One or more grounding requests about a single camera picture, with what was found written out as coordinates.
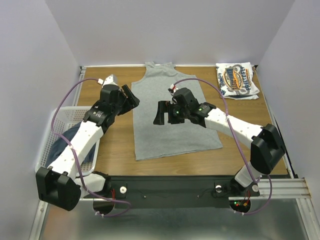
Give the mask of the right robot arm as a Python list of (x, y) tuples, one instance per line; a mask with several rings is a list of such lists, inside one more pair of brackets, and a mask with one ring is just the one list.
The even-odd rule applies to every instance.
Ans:
[(231, 192), (242, 195), (262, 175), (269, 175), (287, 150), (278, 129), (272, 125), (260, 126), (228, 115), (215, 105), (198, 102), (186, 87), (171, 89), (172, 99), (161, 100), (157, 105), (154, 125), (164, 125), (165, 114), (169, 124), (182, 124), (189, 120), (195, 125), (233, 137), (250, 149), (250, 160), (230, 182)]

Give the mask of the grey tank top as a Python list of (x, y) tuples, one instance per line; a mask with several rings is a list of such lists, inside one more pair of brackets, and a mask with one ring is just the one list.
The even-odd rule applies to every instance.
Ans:
[(191, 90), (195, 98), (205, 102), (205, 96), (195, 75), (177, 71), (171, 62), (157, 65), (145, 63), (143, 78), (131, 84), (131, 91), (140, 100), (133, 109), (134, 152), (136, 161), (156, 159), (221, 149), (223, 147), (218, 133), (186, 120), (182, 124), (155, 125), (153, 123), (159, 101), (171, 99), (168, 88), (179, 80), (180, 88)]

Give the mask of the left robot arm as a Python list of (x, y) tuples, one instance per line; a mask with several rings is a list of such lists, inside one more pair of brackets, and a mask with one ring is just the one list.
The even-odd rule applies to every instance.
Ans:
[(35, 179), (39, 199), (71, 211), (87, 195), (108, 196), (111, 193), (109, 176), (100, 172), (83, 176), (81, 164), (115, 118), (136, 108), (139, 103), (127, 85), (104, 84), (99, 100), (85, 113), (72, 140), (59, 135), (66, 143), (62, 153), (48, 167), (37, 170)]

